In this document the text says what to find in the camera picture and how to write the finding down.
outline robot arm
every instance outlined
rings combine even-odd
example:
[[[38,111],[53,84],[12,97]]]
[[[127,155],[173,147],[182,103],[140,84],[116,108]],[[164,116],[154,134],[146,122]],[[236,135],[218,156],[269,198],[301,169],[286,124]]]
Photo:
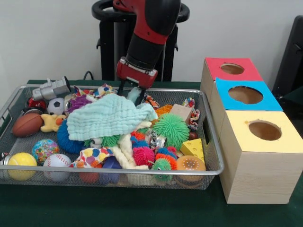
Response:
[[[118,93],[128,80],[142,89],[141,99],[156,79],[154,67],[176,24],[181,0],[114,0],[113,6],[137,15],[127,56],[118,62],[117,75],[122,79]]]

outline yellow ball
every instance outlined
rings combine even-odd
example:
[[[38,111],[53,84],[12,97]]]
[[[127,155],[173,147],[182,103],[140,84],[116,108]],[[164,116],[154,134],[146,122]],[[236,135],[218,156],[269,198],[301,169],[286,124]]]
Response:
[[[37,166],[37,161],[32,155],[25,152],[21,152],[13,155],[10,158],[8,165]],[[17,181],[28,180],[35,174],[35,171],[27,171],[27,170],[8,170],[8,172],[10,177]]]

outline football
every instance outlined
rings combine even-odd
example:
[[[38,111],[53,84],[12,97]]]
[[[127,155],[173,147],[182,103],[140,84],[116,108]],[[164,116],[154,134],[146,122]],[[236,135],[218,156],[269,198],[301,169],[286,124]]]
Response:
[[[64,112],[64,99],[54,98],[49,101],[47,105],[47,112],[49,115],[62,115]]]
[[[13,134],[21,138],[31,136],[39,132],[42,125],[43,120],[39,114],[28,113],[16,120],[13,126]]]

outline table surface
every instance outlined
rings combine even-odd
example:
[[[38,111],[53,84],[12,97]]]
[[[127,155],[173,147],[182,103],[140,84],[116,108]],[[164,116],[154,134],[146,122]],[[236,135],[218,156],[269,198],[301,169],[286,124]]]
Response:
[[[29,83],[44,83],[31,80]],[[100,86],[104,81],[70,81]],[[108,82],[117,86],[117,82]],[[199,83],[154,87],[199,89]],[[226,204],[220,179],[205,190],[1,185],[0,226],[233,226],[303,225],[303,176],[289,204]]]

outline yellow rubber duck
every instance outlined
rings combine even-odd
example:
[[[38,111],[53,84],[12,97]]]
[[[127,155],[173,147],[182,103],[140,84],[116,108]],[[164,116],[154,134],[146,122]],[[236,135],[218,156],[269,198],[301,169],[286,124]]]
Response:
[[[41,118],[44,121],[44,126],[40,128],[42,132],[57,132],[66,116],[43,114],[41,115]]]

